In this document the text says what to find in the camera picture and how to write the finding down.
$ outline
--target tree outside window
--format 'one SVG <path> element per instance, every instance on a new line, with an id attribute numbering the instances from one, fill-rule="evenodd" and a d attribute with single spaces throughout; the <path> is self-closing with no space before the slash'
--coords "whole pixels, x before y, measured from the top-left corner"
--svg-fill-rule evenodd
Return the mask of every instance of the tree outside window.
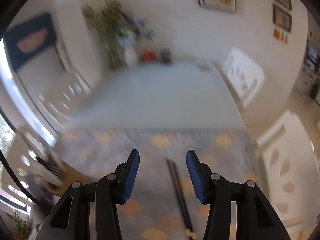
<path id="1" fill-rule="evenodd" d="M 7 122 L 0 115 L 0 150 L 6 157 L 8 155 L 8 151 L 11 147 L 11 144 L 15 137 L 15 132 L 11 129 L 11 127 L 7 124 Z M 1 175 L 2 175 L 3 165 L 0 162 L 0 184 L 1 184 Z"/>

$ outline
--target red object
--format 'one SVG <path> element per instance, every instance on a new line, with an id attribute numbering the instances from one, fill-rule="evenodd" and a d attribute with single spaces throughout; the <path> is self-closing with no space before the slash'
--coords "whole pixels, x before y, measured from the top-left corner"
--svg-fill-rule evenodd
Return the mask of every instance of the red object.
<path id="1" fill-rule="evenodd" d="M 157 55 L 153 50 L 150 50 L 147 48 L 143 53 L 141 54 L 141 58 L 145 62 L 149 61 L 156 61 L 157 60 Z"/>

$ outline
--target green foliage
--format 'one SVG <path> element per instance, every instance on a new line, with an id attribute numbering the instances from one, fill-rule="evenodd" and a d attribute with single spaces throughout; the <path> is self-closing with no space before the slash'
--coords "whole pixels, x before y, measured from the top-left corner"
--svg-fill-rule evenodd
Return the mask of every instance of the green foliage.
<path id="1" fill-rule="evenodd" d="M 83 9 L 83 14 L 88 25 L 94 27 L 103 39 L 113 41 L 119 31 L 121 4 L 116 0 L 108 0 L 105 3 L 106 5 L 100 10 L 86 6 Z"/>
<path id="2" fill-rule="evenodd" d="M 31 228 L 28 226 L 28 224 L 25 222 L 25 220 L 23 220 L 19 217 L 19 211 L 17 209 L 15 209 L 13 211 L 12 219 L 17 224 L 16 228 L 17 228 L 19 234 L 21 234 L 23 236 L 23 238 L 28 239 L 28 237 L 31 233 Z"/>
<path id="3" fill-rule="evenodd" d="M 118 55 L 119 45 L 116 40 L 121 21 L 121 4 L 116 0 L 108 0 L 105 3 L 106 5 L 100 10 L 86 6 L 82 12 L 88 26 L 94 27 L 108 45 L 107 53 L 110 67 L 116 68 L 122 65 Z"/>

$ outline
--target white vase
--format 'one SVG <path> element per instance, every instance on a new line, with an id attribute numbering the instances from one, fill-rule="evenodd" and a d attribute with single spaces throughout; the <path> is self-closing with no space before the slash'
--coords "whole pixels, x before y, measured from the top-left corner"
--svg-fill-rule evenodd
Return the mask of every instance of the white vase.
<path id="1" fill-rule="evenodd" d="M 136 53 L 132 45 L 124 47 L 124 61 L 126 62 L 128 67 L 135 67 L 138 65 L 138 54 Z"/>

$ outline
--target chopsticks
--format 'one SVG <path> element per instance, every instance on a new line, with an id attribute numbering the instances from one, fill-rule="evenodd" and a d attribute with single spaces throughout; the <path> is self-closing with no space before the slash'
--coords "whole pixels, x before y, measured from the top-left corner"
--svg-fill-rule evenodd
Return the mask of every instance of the chopsticks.
<path id="1" fill-rule="evenodd" d="M 177 170 L 177 165 L 174 161 L 171 161 L 168 158 L 166 158 L 166 161 L 167 161 L 167 165 L 168 165 L 169 172 L 171 175 L 176 198 L 179 203 L 183 222 L 184 222 L 184 225 L 186 228 L 186 234 L 190 240 L 191 239 L 196 240 L 196 233 L 193 231 L 191 219 L 190 219 L 189 212 L 187 209 L 186 200 L 184 199 L 184 196 L 183 196 L 182 187 L 180 184 L 179 174 L 178 174 L 178 170 Z"/>

